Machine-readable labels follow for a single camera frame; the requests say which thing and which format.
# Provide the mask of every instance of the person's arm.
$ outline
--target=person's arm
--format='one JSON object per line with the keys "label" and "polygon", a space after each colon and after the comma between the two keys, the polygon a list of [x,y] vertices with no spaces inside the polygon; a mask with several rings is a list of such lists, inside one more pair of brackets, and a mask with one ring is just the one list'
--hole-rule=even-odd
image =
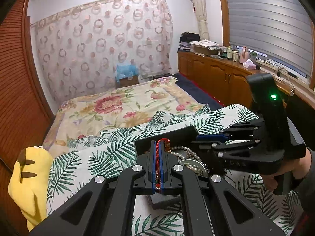
{"label": "person's arm", "polygon": [[262,175],[265,186],[274,191],[278,183],[275,176],[292,171],[303,210],[308,214],[315,214],[315,152],[306,148],[305,157],[297,160],[285,161],[279,171],[270,176]]}

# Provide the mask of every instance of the window blind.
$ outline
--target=window blind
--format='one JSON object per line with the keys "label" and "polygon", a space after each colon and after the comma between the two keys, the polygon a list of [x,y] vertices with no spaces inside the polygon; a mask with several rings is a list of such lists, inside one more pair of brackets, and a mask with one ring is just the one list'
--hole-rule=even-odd
{"label": "window blind", "polygon": [[227,0],[230,44],[269,54],[311,75],[311,19],[298,0]]}

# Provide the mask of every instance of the gray sleeve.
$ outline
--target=gray sleeve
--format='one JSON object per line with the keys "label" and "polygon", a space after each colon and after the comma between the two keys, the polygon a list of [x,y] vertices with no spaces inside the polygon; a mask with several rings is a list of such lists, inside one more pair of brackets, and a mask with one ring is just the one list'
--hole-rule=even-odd
{"label": "gray sleeve", "polygon": [[309,151],[312,157],[310,170],[295,191],[299,194],[303,210],[307,214],[315,214],[315,152]]}

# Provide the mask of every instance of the metal pivot bolt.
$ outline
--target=metal pivot bolt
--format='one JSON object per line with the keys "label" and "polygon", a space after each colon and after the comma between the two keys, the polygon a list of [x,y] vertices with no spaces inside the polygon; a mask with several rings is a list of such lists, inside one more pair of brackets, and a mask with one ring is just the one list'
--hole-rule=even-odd
{"label": "metal pivot bolt", "polygon": [[173,169],[174,169],[175,171],[182,171],[182,170],[184,169],[184,167],[183,167],[182,165],[175,165],[175,166],[173,167]]}
{"label": "metal pivot bolt", "polygon": [[97,182],[97,183],[102,183],[102,182],[104,182],[104,180],[105,180],[104,176],[96,176],[94,178],[94,181]]}
{"label": "metal pivot bolt", "polygon": [[133,167],[132,167],[132,170],[133,171],[141,171],[142,170],[142,166],[141,165],[134,165]]}
{"label": "metal pivot bolt", "polygon": [[218,176],[218,175],[213,175],[213,176],[211,177],[211,180],[212,180],[213,182],[215,182],[215,183],[218,183],[218,182],[221,182],[221,177]]}

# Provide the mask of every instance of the white wall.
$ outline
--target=white wall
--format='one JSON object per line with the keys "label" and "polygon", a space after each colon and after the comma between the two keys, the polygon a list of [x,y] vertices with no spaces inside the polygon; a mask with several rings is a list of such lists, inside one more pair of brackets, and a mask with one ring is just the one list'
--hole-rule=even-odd
{"label": "white wall", "polygon": [[223,24],[220,0],[206,0],[210,40],[223,44]]}
{"label": "white wall", "polygon": [[[30,0],[27,15],[31,17],[31,23],[35,23],[38,20],[46,18],[50,15],[53,15],[57,12],[61,12],[63,10],[75,7],[80,4],[84,4],[87,2],[92,2],[95,0]],[[174,25],[174,35],[173,35],[173,43],[170,52],[170,64],[172,66],[173,73],[177,72],[177,49],[179,38],[181,33],[183,32],[192,32],[198,33],[198,24],[196,20],[196,16],[193,12],[193,5],[190,0],[166,0],[171,14],[173,18]],[[43,75],[41,73],[39,59],[37,57],[37,49],[34,41],[32,41],[32,49],[34,54],[34,61],[37,68],[38,77],[40,79],[43,91],[48,100],[48,103],[55,113],[56,103],[52,100],[50,93],[48,92],[48,88],[43,79]]]}

